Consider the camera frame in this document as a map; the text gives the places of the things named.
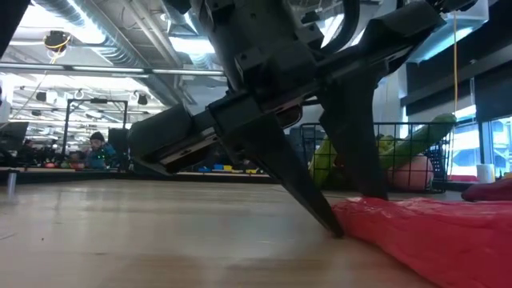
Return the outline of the silver ventilation duct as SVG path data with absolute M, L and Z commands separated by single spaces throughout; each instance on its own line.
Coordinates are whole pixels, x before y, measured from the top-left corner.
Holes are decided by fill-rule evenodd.
M 35 0 L 53 16 L 66 20 L 73 28 L 97 34 L 102 39 L 92 42 L 93 50 L 113 66 L 147 68 L 148 61 L 129 43 L 119 28 L 107 17 L 94 0 Z M 167 81 L 160 76 L 150 75 L 137 80 L 149 89 L 164 105 L 173 106 L 184 102 L 196 101 L 186 91 L 179 76 L 174 75 Z

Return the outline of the black yellow ceiling reel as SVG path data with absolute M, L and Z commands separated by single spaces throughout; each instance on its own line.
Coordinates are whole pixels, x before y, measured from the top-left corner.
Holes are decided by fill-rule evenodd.
M 56 54 L 63 53 L 69 42 L 72 39 L 72 35 L 62 30 L 51 30 L 48 35 L 43 39 L 43 45 L 49 51 Z

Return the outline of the black frame stand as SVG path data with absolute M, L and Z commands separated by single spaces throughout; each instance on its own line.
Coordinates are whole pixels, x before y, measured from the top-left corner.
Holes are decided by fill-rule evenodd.
M 68 136 L 68 129 L 70 124 L 70 115 L 75 111 L 75 108 L 71 109 L 71 104 L 73 102 L 79 102 L 79 105 L 81 105 L 84 102 L 90 102 L 93 104 L 107 104 L 109 102 L 111 103 L 122 103 L 124 105 L 123 110 L 123 121 L 122 121 L 122 128 L 126 128 L 127 123 L 127 112 L 128 112 L 128 101 L 127 100 L 113 100 L 113 99 L 107 99 L 107 98 L 91 98 L 91 99 L 68 99 L 67 105 L 66 105 L 66 116 L 64 121 L 64 135 L 63 135 L 63 144 L 62 144 L 62 150 L 61 153 L 64 154 L 66 152 L 67 148 L 67 136 Z

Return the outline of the green grape bunch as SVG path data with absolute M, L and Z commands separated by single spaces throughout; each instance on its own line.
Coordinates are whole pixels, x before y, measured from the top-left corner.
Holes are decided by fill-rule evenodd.
M 379 154 L 384 154 L 394 146 L 395 138 L 392 135 L 377 135 L 377 148 Z

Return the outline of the white paper roll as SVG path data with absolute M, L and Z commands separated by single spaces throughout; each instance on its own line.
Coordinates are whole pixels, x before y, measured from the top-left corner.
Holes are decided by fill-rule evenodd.
M 495 168 L 493 164 L 478 164 L 476 169 L 479 183 L 495 182 Z

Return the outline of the light green avocado half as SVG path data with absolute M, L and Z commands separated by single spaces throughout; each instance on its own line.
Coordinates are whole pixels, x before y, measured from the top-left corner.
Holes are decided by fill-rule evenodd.
M 333 147 L 329 137 L 326 135 L 321 140 L 319 148 L 315 150 L 308 166 L 309 174 L 317 188 L 320 189 L 328 179 L 337 156 L 337 151 Z

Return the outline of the long ceiling light bar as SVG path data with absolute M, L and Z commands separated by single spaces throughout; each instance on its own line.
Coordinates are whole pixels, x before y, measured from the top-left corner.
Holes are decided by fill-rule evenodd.
M 222 70 L 188 70 L 188 69 L 154 69 L 154 68 L 130 68 L 120 66 L 73 66 L 55 64 L 33 64 L 0 62 L 0 70 L 36 73 L 37 71 L 49 72 L 51 74 L 107 74 L 109 77 L 115 75 L 120 77 L 136 78 L 139 75 L 179 75 L 179 76 L 205 76 L 225 77 Z

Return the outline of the black window blind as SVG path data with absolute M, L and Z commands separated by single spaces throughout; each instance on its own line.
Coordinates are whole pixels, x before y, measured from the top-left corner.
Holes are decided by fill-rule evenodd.
M 400 100 L 406 114 L 421 121 L 476 106 L 481 122 L 512 115 L 512 44 L 458 71 L 458 97 L 450 75 Z

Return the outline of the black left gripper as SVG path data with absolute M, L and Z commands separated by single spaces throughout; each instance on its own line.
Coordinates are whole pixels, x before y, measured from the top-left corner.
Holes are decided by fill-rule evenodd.
M 330 204 L 286 139 L 302 103 L 317 98 L 319 119 L 352 183 L 365 197 L 386 198 L 374 134 L 377 83 L 442 25 L 439 4 L 417 0 L 372 18 L 350 44 L 360 0 L 342 0 L 344 18 L 326 41 L 302 24 L 286 0 L 190 0 L 227 78 L 226 95 L 191 113 L 179 105 L 132 125 L 136 162 L 175 173 L 200 162 L 214 143 L 233 160 L 250 160 L 277 179 L 335 237 L 344 235 Z

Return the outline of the distant robot workstation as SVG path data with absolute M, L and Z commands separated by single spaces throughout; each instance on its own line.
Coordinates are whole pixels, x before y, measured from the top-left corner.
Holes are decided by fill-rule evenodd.
M 62 154 L 59 150 L 58 140 L 43 143 L 41 147 L 35 146 L 33 139 L 26 139 L 22 147 L 17 151 L 17 160 L 24 167 L 62 168 L 83 170 L 85 154 L 81 151 L 72 151 Z

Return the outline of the black aluminium table frame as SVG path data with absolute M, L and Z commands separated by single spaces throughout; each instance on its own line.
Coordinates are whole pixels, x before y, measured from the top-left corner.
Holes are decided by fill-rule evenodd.
M 174 174 L 144 175 L 113 172 L 15 172 L 17 184 L 38 184 L 53 182 L 77 182 L 92 180 L 130 180 L 130 181 L 174 181 L 174 182 L 219 182 L 249 184 L 279 184 L 268 176 L 240 174 Z

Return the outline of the green cucumber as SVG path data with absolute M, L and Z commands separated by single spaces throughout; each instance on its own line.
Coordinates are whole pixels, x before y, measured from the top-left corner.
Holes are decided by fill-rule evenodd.
M 456 121 L 453 114 L 440 114 L 403 140 L 395 140 L 390 150 L 379 155 L 381 168 L 388 170 L 407 164 L 412 157 L 443 140 L 451 132 Z

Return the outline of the silver bolt post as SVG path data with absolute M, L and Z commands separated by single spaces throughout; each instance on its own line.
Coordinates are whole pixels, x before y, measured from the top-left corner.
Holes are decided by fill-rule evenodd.
M 16 186 L 17 186 L 17 178 L 18 171 L 17 170 L 8 170 L 7 171 L 7 182 L 6 182 L 6 192 L 9 198 L 15 196 Z

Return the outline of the orange carrot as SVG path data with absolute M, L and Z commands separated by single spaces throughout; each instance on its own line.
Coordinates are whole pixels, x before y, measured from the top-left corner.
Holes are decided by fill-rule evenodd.
M 442 288 L 512 288 L 512 202 L 347 198 L 345 232 Z

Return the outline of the red chili pepper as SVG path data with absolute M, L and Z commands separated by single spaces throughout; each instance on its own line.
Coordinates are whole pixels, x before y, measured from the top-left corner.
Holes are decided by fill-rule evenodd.
M 462 192 L 462 199 L 468 202 L 512 201 L 512 178 L 474 184 Z

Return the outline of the black monitor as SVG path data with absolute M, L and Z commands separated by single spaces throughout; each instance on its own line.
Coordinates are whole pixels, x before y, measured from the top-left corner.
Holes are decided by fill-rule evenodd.
M 0 122 L 0 153 L 19 150 L 25 141 L 28 122 Z

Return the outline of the pink peach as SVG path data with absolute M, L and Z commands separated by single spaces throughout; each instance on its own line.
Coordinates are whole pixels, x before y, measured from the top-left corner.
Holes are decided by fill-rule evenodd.
M 427 156 L 417 155 L 399 168 L 388 169 L 388 181 L 398 190 L 423 191 L 431 187 L 434 168 Z

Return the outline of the person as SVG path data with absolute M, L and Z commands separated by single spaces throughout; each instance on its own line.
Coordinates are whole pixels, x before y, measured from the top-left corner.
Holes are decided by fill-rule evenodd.
M 92 170 L 105 170 L 118 162 L 117 153 L 111 144 L 106 142 L 99 131 L 90 136 L 90 150 L 86 156 L 86 168 Z

